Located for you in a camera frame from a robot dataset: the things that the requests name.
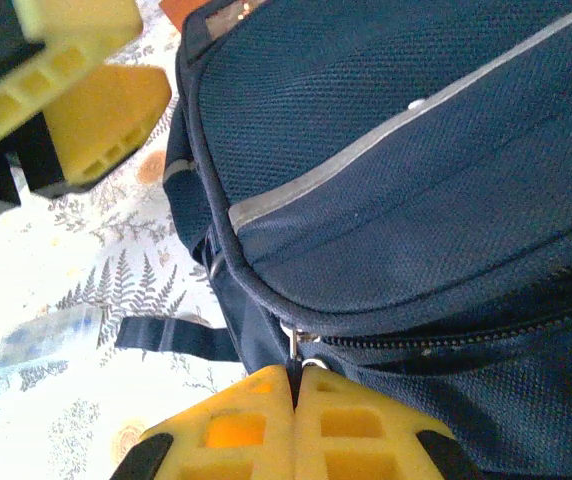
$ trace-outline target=zipper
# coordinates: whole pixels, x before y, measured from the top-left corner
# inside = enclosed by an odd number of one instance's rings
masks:
[[[557,269],[527,288],[543,287],[547,283],[551,283],[551,285],[553,285],[555,282],[561,282],[569,279],[572,279],[572,266]],[[521,291],[507,293],[502,298],[510,298]],[[497,340],[512,339],[536,332],[542,333],[551,329],[563,328],[569,325],[572,325],[572,310],[559,314],[549,314],[543,318],[524,321],[491,330],[453,335],[426,335],[421,337],[405,337],[403,334],[337,337],[290,329],[284,325],[282,325],[282,328],[284,331],[288,329],[288,332],[290,332],[288,333],[289,336],[294,335],[298,343],[321,342],[334,347],[372,350],[413,350],[434,347],[462,347],[466,345],[495,342]]]

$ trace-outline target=backpack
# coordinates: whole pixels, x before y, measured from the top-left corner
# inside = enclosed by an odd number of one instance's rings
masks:
[[[172,347],[291,335],[489,478],[572,476],[572,0],[213,0],[176,71],[164,188],[228,332]]]

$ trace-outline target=grey reflective piping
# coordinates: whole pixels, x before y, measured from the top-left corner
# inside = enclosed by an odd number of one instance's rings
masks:
[[[195,162],[189,162],[188,160],[175,160],[171,163],[164,172],[164,183],[175,175],[177,172],[183,172],[184,170],[195,170]]]
[[[487,63],[481,68],[475,70],[473,73],[451,83],[448,87],[429,97],[416,108],[395,115],[390,120],[387,120],[380,126],[374,128],[336,155],[330,157],[321,165],[318,165],[309,172],[306,172],[304,175],[273,190],[248,198],[233,205],[228,210],[228,217],[230,218],[233,230],[237,233],[239,229],[247,223],[279,210],[298,198],[310,193],[315,188],[340,173],[363,153],[367,152],[396,130],[421,117],[425,113],[430,112],[433,108],[451,99],[496,68],[537,46],[571,24],[572,12],[551,23],[532,37],[513,47],[508,52],[500,55],[492,62]]]

